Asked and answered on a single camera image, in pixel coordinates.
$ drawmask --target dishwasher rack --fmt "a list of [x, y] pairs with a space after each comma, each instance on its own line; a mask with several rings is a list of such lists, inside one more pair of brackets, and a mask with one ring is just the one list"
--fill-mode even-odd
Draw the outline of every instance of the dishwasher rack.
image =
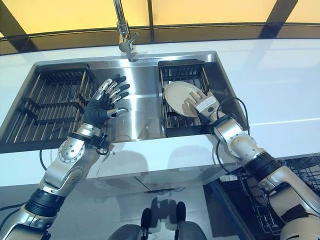
[[39, 150], [52, 130], [66, 124], [44, 145], [45, 149], [58, 148], [83, 122], [96, 81], [83, 64], [60, 70], [46, 66], [36, 69], [35, 79], [28, 86], [1, 138], [2, 153]]
[[163, 104], [161, 125], [166, 137], [209, 133], [209, 128], [202, 125], [198, 118], [186, 117], [176, 113], [168, 105], [164, 94], [167, 85], [175, 81], [192, 84], [206, 94], [211, 86], [204, 69], [204, 63], [204, 61], [198, 59], [159, 61], [159, 79]]
[[[290, 168], [320, 197], [320, 156], [308, 156], [279, 160], [283, 166]], [[283, 223], [270, 210], [268, 198], [259, 191], [258, 182], [250, 178], [240, 179], [244, 191], [247, 193], [256, 218], [262, 230], [274, 236], [280, 235]]]

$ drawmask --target black wheel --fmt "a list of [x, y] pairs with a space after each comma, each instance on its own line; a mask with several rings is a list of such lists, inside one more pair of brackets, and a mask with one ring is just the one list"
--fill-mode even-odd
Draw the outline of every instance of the black wheel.
[[183, 201], [178, 202], [176, 205], [176, 222], [186, 220], [186, 205]]
[[151, 218], [152, 218], [152, 214], [151, 214], [150, 208], [146, 208], [145, 210], [143, 210], [143, 213], [141, 216], [141, 224], [140, 224], [141, 227], [149, 229], [151, 226]]

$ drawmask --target silver robot arm segment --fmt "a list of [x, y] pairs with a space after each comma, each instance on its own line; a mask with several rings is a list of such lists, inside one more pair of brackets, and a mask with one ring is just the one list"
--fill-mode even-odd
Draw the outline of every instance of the silver robot arm segment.
[[219, 102], [212, 93], [190, 95], [193, 100], [188, 99], [189, 104], [210, 121], [220, 141], [257, 179], [260, 189], [268, 194], [274, 212], [286, 223], [281, 239], [318, 240], [320, 197], [288, 167], [282, 166], [265, 149], [258, 147], [254, 138], [243, 131], [233, 118], [217, 112]]
[[101, 149], [108, 151], [109, 143], [101, 136], [104, 122], [128, 112], [114, 109], [116, 102], [128, 95], [126, 77], [119, 74], [107, 79], [96, 91], [84, 112], [84, 123], [71, 133], [58, 150], [58, 156], [45, 171], [29, 201], [23, 205], [4, 228], [0, 240], [48, 240], [50, 228], [63, 205], [80, 179], [85, 178], [99, 158]]

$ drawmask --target faucet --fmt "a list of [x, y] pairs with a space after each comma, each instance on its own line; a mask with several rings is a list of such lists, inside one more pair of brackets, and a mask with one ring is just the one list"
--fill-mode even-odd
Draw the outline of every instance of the faucet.
[[138, 37], [136, 32], [132, 37], [129, 31], [128, 21], [125, 19], [124, 10], [122, 8], [121, 0], [113, 0], [115, 13], [118, 21], [116, 25], [120, 33], [119, 36], [119, 49], [121, 52], [130, 54], [134, 49], [133, 42]]

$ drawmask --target metal sink rack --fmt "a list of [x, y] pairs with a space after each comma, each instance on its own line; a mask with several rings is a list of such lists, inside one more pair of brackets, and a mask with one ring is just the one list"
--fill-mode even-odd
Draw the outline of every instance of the metal sink rack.
[[[279, 160], [283, 166], [290, 168], [301, 180], [303, 180], [318, 196], [320, 196], [320, 155]], [[249, 179], [242, 184], [244, 191], [248, 193], [248, 198], [256, 214], [256, 218], [262, 230], [268, 234], [278, 236], [281, 233], [283, 223], [270, 210], [269, 202], [265, 194], [258, 189], [258, 182]]]
[[96, 80], [85, 63], [40, 66], [18, 103], [0, 142], [0, 153], [58, 148], [83, 121], [84, 109], [94, 94]]
[[186, 117], [176, 113], [168, 105], [164, 94], [166, 86], [175, 81], [192, 84], [207, 93], [211, 86], [204, 69], [204, 63], [204, 61], [198, 59], [159, 61], [158, 69], [163, 104], [161, 125], [166, 137], [209, 133], [208, 127], [201, 124], [198, 118]]

